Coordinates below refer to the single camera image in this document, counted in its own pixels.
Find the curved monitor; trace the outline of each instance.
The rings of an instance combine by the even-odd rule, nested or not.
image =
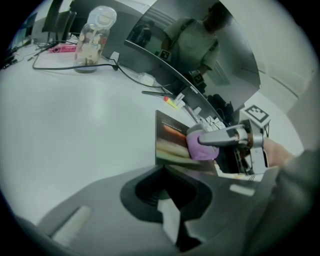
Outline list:
[[[167,67],[171,74],[161,68],[149,72],[161,84],[179,78],[167,87],[169,91],[177,94],[189,84],[226,123],[260,88],[251,47],[218,0],[158,0],[134,26],[125,44],[153,55],[161,67]]]

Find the water bottle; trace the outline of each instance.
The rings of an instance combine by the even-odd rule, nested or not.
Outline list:
[[[73,66],[98,64],[110,28],[116,20],[116,11],[107,6],[98,6],[90,12],[76,45]],[[92,73],[97,70],[97,67],[78,67],[74,70],[79,73]]]

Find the desk surface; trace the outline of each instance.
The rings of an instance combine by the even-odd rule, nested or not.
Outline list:
[[[28,58],[0,72],[0,186],[13,211],[34,224],[94,181],[154,165],[156,110],[195,123],[111,67],[37,71]],[[36,66],[72,64],[73,53],[44,53]],[[286,115],[258,92],[248,102],[269,111],[271,139],[302,152]]]

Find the purple object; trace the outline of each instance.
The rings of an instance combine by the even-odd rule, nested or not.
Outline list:
[[[204,134],[203,130],[195,130],[186,136],[186,143],[191,158],[198,161],[207,161],[216,159],[219,155],[219,148],[201,145],[198,142],[200,135]]]

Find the bottle lid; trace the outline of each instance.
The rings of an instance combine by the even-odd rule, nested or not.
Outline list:
[[[117,21],[117,12],[111,7],[98,6],[94,8],[88,17],[89,24],[95,24],[99,28],[110,29]]]

